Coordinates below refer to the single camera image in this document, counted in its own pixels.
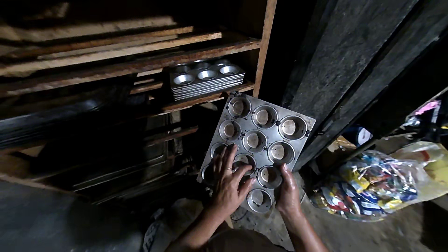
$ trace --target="wooden post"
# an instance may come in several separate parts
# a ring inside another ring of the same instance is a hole
[[[253,97],[258,97],[260,92],[261,78],[263,76],[264,62],[266,61],[267,47],[271,37],[272,23],[276,13],[277,0],[267,0],[266,12],[264,14],[263,35],[260,42],[260,52],[258,54],[257,73],[255,75],[255,85]]]

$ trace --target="left hand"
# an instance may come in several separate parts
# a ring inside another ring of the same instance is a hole
[[[224,148],[213,165],[213,170],[218,175],[218,181],[209,210],[222,220],[230,216],[241,205],[255,182],[254,178],[250,178],[240,186],[244,174],[253,168],[251,165],[242,165],[232,173],[237,149],[236,144]]]

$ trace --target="baking tray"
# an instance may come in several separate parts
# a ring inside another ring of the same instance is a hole
[[[223,85],[223,86],[215,87],[215,88],[210,89],[210,90],[204,90],[202,92],[196,92],[196,93],[188,94],[188,95],[185,95],[185,96],[175,96],[174,100],[181,100],[181,99],[191,98],[191,97],[194,97],[194,96],[203,95],[203,94],[211,93],[211,92],[214,92],[214,91],[218,91],[218,90],[221,90],[221,89],[224,89],[224,88],[227,88],[227,87],[233,87],[233,86],[236,86],[236,85],[240,85],[242,83],[243,83],[243,80],[240,79],[240,80],[237,80],[237,81],[234,81],[234,82],[231,82],[231,83],[227,83],[226,85]]]
[[[242,80],[243,80],[243,78],[238,78],[238,79],[235,79],[235,80],[228,80],[228,81],[226,81],[226,82],[218,83],[218,84],[216,84],[216,85],[212,85],[212,86],[209,86],[209,87],[202,87],[202,88],[198,88],[198,89],[193,89],[193,90],[190,90],[190,91],[188,91],[188,92],[183,92],[183,93],[173,93],[173,95],[174,95],[174,96],[184,96],[184,95],[187,95],[187,94],[196,93],[196,92],[198,92],[198,91],[201,92],[201,91],[204,91],[204,90],[209,90],[209,89],[213,89],[213,88],[217,88],[217,87],[225,86],[225,85],[230,84],[230,83],[240,82],[240,81],[242,81]]]
[[[194,92],[190,92],[190,93],[185,93],[185,94],[175,94],[174,97],[175,98],[179,98],[179,97],[184,97],[184,96],[190,96],[190,95],[197,95],[197,94],[204,94],[204,93],[209,93],[209,92],[213,92],[213,91],[217,91],[219,89],[222,88],[226,88],[226,87],[231,87],[237,84],[241,84],[243,82],[243,79],[239,79],[239,80],[234,80],[234,81],[230,81],[228,83],[223,83],[221,85],[218,86],[213,86],[213,87],[208,87],[208,88],[203,88],[203,89],[199,89],[199,90],[195,90]]]
[[[316,120],[263,100],[234,91],[227,99],[197,181],[213,187],[211,161],[225,146],[237,144],[234,166],[251,164],[243,179],[256,178],[241,204],[253,213],[267,213],[275,205],[274,190],[283,179],[286,163],[292,170]]]
[[[180,93],[180,92],[186,92],[186,91],[190,91],[190,90],[194,90],[194,89],[198,89],[198,88],[203,88],[203,87],[210,87],[210,86],[214,86],[220,83],[224,83],[224,82],[228,82],[231,80],[236,80],[236,79],[243,79],[244,75],[235,75],[232,77],[228,77],[228,78],[223,78],[214,82],[210,82],[210,83],[203,83],[200,85],[194,85],[194,86],[187,86],[184,88],[178,88],[178,89],[172,89],[171,91],[174,93]]]
[[[171,89],[200,85],[234,75],[244,75],[245,73],[243,69],[231,64],[228,60],[203,61],[179,65],[170,71]]]

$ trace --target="wrist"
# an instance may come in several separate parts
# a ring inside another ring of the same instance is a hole
[[[220,225],[228,217],[220,207],[209,206],[203,211],[204,217],[210,219],[211,222],[216,222]]]
[[[305,215],[303,214],[301,209],[281,209],[279,210],[279,212],[284,220],[300,221],[305,219]]]

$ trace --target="pink fabric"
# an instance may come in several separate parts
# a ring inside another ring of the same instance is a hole
[[[423,108],[419,109],[417,112],[415,112],[415,115],[421,115],[423,114],[425,111],[428,111],[430,109],[434,109],[439,105],[439,101],[432,101],[428,104],[426,104]]]

